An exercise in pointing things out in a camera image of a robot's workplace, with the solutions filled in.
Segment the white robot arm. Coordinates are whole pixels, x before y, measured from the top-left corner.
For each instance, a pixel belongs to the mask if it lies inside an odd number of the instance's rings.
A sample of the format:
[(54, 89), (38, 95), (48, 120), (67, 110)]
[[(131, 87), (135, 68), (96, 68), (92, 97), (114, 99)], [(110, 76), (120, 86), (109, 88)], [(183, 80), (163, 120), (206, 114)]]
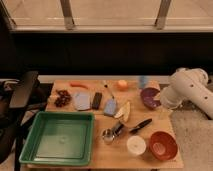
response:
[(200, 68), (181, 68), (169, 77), (169, 85), (160, 93), (161, 104), (175, 109), (190, 100), (213, 120), (213, 92), (207, 88), (208, 74)]

